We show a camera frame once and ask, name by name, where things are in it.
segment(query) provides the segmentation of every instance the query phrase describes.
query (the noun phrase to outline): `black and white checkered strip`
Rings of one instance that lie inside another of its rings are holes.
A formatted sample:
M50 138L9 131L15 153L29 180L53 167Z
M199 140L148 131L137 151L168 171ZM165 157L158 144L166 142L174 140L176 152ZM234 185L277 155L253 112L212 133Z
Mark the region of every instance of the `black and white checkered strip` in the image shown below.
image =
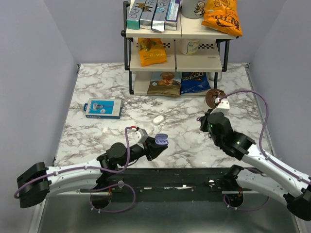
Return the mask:
M213 48L214 48L214 44L201 44L199 46L199 49L204 49L204 50L213 49Z
M163 43L163 46L165 48L170 48L171 47L171 44L170 43Z

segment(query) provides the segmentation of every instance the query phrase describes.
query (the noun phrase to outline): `white soap bar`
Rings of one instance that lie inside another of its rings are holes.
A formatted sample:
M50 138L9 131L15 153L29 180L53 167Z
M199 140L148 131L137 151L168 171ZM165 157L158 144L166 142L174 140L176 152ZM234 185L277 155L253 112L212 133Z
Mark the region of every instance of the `white soap bar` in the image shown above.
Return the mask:
M155 119L153 119L152 122L153 122L155 125L158 125L158 124L162 123L163 121L164 121L164 116L159 115L159 116L157 116Z

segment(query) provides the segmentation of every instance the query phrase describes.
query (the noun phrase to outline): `marble surface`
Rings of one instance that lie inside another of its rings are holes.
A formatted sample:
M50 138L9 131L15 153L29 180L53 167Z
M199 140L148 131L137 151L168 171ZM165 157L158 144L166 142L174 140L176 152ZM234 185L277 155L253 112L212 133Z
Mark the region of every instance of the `marble surface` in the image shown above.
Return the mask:
M169 148L155 160L149 162L142 157L132 167L247 166L225 155L207 133L199 130L196 118L203 115L204 97L134 96L129 94L128 82L123 64L81 65L55 166L86 162L103 154L115 142L125 143L124 128L131 125L145 129L150 136L166 133L170 142ZM226 93L250 89L244 66L229 64L218 87ZM86 118L83 106L89 98L124 100L121 119ZM253 95L237 94L229 101L227 117L232 127L258 142L262 124ZM163 115L165 121L154 126L152 120L157 115ZM266 141L263 147L268 149Z

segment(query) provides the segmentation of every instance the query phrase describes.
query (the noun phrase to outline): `shelf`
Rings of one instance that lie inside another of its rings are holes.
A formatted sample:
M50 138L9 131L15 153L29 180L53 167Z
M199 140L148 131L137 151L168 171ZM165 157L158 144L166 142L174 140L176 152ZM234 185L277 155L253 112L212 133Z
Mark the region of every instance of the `shelf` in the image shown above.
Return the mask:
M130 10L132 9L132 6L134 4L134 0L131 0L131 6ZM128 38L166 38L166 39L180 39L181 38L181 23L180 23L180 15L178 16L178 23L177 23L177 30L176 31L170 31L170 30L164 30L164 32L154 32L148 29L129 29L126 28L126 37Z
M164 44L167 62L160 64L153 64L142 67L140 63L140 56L138 53L138 39L134 38L132 44L132 56L130 62L130 71L171 71L175 72L175 54L174 54L174 40L161 39Z
M152 78L152 72L136 72L135 83L134 83L134 95L145 96L149 88L149 84ZM188 93L182 96L205 96L206 91L199 93Z
M179 40L176 41L176 64L176 71L183 72L221 72L223 69L215 40L201 40L199 50L191 56L182 54Z
M180 14L182 39L235 39L236 36L201 25L204 18L191 19Z

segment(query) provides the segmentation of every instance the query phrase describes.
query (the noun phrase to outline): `orange snack bag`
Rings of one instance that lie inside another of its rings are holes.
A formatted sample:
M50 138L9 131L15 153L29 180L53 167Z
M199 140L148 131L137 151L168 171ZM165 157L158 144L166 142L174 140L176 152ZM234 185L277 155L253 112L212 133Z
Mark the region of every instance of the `orange snack bag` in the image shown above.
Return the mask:
M208 0L202 25L229 35L242 36L237 0Z
M166 52L160 39L138 38L142 67L166 62Z

